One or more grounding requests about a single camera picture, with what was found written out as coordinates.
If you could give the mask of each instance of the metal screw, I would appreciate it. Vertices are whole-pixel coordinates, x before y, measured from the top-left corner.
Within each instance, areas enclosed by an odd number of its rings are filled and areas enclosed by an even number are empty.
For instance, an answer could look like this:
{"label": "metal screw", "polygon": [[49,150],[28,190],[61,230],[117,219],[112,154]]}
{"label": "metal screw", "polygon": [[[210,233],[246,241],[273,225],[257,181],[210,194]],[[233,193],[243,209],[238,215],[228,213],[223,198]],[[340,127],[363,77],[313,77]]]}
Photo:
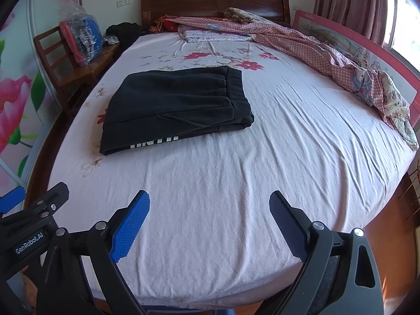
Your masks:
{"label": "metal screw", "polygon": [[55,234],[58,236],[63,235],[64,233],[66,233],[66,229],[63,227],[60,227],[58,230],[56,230]]}
{"label": "metal screw", "polygon": [[363,235],[364,235],[365,233],[363,232],[363,230],[362,230],[361,228],[355,228],[355,229],[354,229],[354,234],[355,234],[355,235],[358,235],[359,237],[363,237]]}
{"label": "metal screw", "polygon": [[322,224],[322,222],[320,221],[316,221],[312,224],[312,226],[314,227],[314,229],[316,230],[323,230],[325,228],[324,224]]}
{"label": "metal screw", "polygon": [[95,228],[97,230],[103,230],[106,227],[106,222],[104,221],[99,221],[95,224]]}

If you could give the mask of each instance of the purple curtain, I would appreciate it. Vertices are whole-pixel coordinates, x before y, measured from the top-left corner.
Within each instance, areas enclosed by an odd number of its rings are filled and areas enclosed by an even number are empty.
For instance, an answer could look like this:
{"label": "purple curtain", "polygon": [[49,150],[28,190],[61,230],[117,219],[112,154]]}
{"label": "purple curtain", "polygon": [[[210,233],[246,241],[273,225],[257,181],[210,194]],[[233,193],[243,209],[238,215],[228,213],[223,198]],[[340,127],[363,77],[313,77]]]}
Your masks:
{"label": "purple curtain", "polygon": [[380,46],[384,43],[387,0],[316,0],[314,14],[342,24]]}

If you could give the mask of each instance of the white bed sheet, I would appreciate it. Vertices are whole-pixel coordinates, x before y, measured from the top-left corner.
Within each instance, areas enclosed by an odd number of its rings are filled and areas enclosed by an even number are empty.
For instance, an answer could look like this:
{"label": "white bed sheet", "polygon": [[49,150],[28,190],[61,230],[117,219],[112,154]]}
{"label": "white bed sheet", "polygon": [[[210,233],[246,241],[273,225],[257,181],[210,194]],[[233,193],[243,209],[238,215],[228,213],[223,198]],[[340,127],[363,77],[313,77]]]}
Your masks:
{"label": "white bed sheet", "polygon": [[[250,128],[99,154],[101,115],[128,74],[210,65],[243,71]],[[69,186],[55,219],[71,232],[108,220],[144,189],[150,212],[118,263],[133,294],[149,305],[234,307],[275,294],[300,269],[270,214],[273,191],[311,220],[350,231],[379,213],[413,158],[373,109],[299,60],[253,42],[147,35],[88,97],[50,187]],[[103,298],[83,261],[94,296]]]}

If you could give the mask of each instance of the wooden chair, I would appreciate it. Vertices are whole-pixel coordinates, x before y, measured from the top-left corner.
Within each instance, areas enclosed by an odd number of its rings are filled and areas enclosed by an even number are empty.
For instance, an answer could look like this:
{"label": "wooden chair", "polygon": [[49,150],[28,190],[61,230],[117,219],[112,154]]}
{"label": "wooden chair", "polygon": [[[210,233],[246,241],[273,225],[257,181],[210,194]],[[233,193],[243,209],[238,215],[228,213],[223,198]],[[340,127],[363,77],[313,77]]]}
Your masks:
{"label": "wooden chair", "polygon": [[[44,49],[41,45],[41,40],[53,35],[55,32],[58,32],[60,40]],[[74,60],[70,47],[67,45],[58,26],[34,37],[34,44],[39,59],[57,91],[57,97],[61,107],[68,117],[77,114],[78,107],[80,107],[87,93],[92,90],[97,84],[100,75],[113,62],[113,56],[119,47],[118,44],[104,46],[98,57],[86,66],[79,66]],[[64,51],[61,49],[61,53],[64,52],[64,54],[51,63],[48,60],[48,55],[52,52],[59,51],[58,49],[60,47],[64,48]],[[67,64],[67,70],[65,70],[65,73],[60,72],[61,75],[58,75],[57,71],[59,69],[63,71],[62,69],[65,64]]]}

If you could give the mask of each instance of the chair backrest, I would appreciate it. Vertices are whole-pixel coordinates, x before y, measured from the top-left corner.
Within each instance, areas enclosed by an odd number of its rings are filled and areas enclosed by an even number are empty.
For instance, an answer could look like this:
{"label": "chair backrest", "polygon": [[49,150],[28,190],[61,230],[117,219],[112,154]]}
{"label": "chair backrest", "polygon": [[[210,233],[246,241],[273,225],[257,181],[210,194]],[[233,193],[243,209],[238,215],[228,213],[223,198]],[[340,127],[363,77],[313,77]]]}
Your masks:
{"label": "chair backrest", "polygon": [[[46,37],[49,37],[50,35],[53,35],[55,32],[58,32],[58,35],[60,37],[59,41],[55,42],[54,44],[44,49],[41,44],[41,40],[45,39]],[[73,54],[71,53],[70,47],[68,46],[68,44],[66,43],[66,40],[64,39],[62,35],[60,27],[58,26],[54,27],[34,37],[34,45],[35,45],[36,53],[38,54],[39,59],[41,60],[41,63],[45,71],[47,72],[49,79],[51,80],[51,83],[53,83],[56,89],[59,88],[60,79],[58,75],[56,74],[57,69],[66,61],[70,61],[73,69],[76,69],[78,67],[76,61],[74,60]],[[64,48],[64,55],[60,56],[53,62],[50,62],[47,56],[51,54],[52,52],[56,51],[61,46]]]}

